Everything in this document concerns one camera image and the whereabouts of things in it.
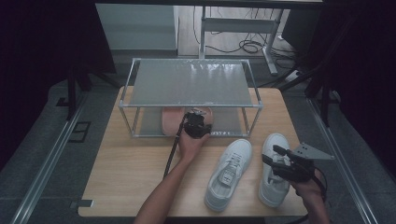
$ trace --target gray sneaker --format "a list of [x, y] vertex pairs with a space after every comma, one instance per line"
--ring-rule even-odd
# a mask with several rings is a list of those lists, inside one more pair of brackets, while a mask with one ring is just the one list
[[[274, 152], [274, 145], [289, 149], [288, 140], [280, 133], [272, 133], [265, 140], [262, 146], [262, 154], [272, 158], [274, 162], [285, 165], [290, 165], [288, 156], [281, 156]], [[273, 169], [270, 165], [263, 163], [262, 180], [259, 187], [260, 200], [270, 207], [278, 207], [283, 203], [286, 195], [289, 192], [289, 181], [274, 175]]]
[[251, 161], [251, 144], [245, 139], [232, 142], [219, 159], [218, 167], [210, 177], [205, 195], [205, 204], [210, 209], [222, 212], [233, 196], [242, 174]]

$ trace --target hand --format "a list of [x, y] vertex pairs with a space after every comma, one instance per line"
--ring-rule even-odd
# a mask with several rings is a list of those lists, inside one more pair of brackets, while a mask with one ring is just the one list
[[[315, 170], [315, 176], [320, 179], [320, 172], [318, 170]], [[320, 187], [314, 180], [310, 179], [306, 182], [299, 183], [290, 181], [290, 183], [303, 198], [305, 206], [322, 201]]]
[[205, 134], [202, 138], [195, 139], [190, 137], [184, 130], [180, 134], [178, 146], [182, 161], [191, 162], [201, 150], [202, 145], [209, 138], [209, 134]]

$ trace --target glass shelf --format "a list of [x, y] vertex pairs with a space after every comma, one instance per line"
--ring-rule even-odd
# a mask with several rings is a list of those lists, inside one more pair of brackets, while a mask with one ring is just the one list
[[161, 118], [168, 106], [210, 107], [212, 135], [230, 137], [249, 136], [263, 107], [248, 60], [134, 59], [119, 104], [131, 136], [166, 136]]

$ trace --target glass panel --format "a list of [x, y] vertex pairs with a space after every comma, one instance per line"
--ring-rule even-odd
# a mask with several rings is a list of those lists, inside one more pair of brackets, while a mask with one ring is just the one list
[[142, 59], [137, 74], [133, 106], [252, 106], [238, 60]]

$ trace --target dark background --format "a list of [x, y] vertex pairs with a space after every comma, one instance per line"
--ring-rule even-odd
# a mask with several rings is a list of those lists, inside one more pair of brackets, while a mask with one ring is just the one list
[[[368, 2], [328, 71], [347, 119], [395, 175], [396, 152], [391, 140], [396, 136], [396, 19], [392, 10], [386, 1]], [[90, 1], [6, 1], [0, 7], [0, 17], [3, 167], [40, 114], [52, 85], [82, 64], [100, 72], [114, 73], [115, 69]], [[326, 17], [318, 21], [309, 48], [314, 49], [330, 34], [331, 21]]]
[[52, 85], [83, 64], [100, 72], [115, 73], [115, 68], [90, 1], [3, 1], [0, 33], [3, 168], [35, 123]]

